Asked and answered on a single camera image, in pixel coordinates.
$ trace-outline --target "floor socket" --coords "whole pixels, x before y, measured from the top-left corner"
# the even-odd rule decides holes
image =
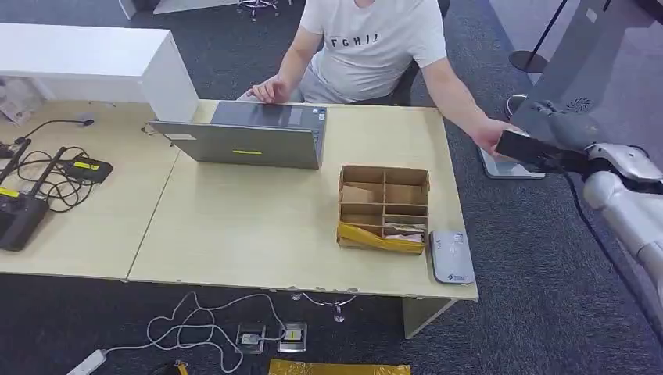
[[[286,323],[285,336],[278,342],[279,353],[304,353],[308,329],[306,323]]]
[[[265,345],[264,324],[240,324],[235,344],[244,354],[261,354]]]

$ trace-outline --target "desk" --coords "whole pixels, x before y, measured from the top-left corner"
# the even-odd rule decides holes
[[[217,104],[200,101],[194,121],[208,123]],[[78,145],[115,170],[83,205],[47,216],[25,250],[0,251],[0,272],[398,296],[407,338],[456,301],[478,299],[476,284],[437,283],[429,254],[335,241],[344,164],[427,169],[431,228],[464,229],[434,109],[330,105],[319,171],[197,163],[140,131],[154,118],[140,104],[50,102],[25,127],[0,123],[2,140],[77,113],[96,122],[48,125],[29,150]],[[3,184],[28,186],[15,177]]]
[[[127,277],[178,150],[162,137],[141,132],[154,113],[140,104],[49,102],[23,127],[0,121],[2,141],[9,143],[47,120],[75,120],[78,113],[94,113],[95,123],[86,128],[51,123],[31,137],[27,152],[54,155],[61,146],[81,146],[92,158],[113,164],[115,171],[84,204],[71,212],[49,213],[22,252],[0,250],[0,272]],[[38,176],[44,167],[27,175]],[[23,190],[32,183],[14,174],[2,186]]]
[[[215,106],[199,107],[198,121]],[[340,248],[339,173],[344,164],[427,169],[431,228],[463,230],[441,122],[435,109],[331,105],[319,171],[181,152],[129,280],[400,296],[412,337],[455,301],[476,300],[476,284],[439,284],[429,255]]]

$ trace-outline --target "yellow bag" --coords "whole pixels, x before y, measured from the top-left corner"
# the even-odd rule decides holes
[[[381,248],[393,252],[407,252],[410,254],[421,254],[424,251],[424,244],[408,240],[386,239],[372,234],[368,230],[355,227],[354,225],[340,223],[336,229],[336,234],[340,238],[346,238],[362,245],[369,245],[374,248]]]
[[[272,359],[269,375],[410,375],[410,366],[337,365]]]

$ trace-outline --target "white cabinet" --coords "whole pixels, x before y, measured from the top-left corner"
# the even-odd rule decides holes
[[[169,30],[0,23],[0,76],[29,77],[49,100],[146,102],[190,121],[198,95]]]

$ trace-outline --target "cardboard box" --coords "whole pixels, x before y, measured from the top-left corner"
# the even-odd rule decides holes
[[[344,166],[339,178],[337,242],[341,246],[421,254],[428,240],[429,189],[427,170]],[[399,248],[385,246],[385,241],[358,241],[357,236],[347,235],[343,229],[348,227],[343,224],[360,228],[383,240],[390,235],[421,233],[422,242],[419,246]]]

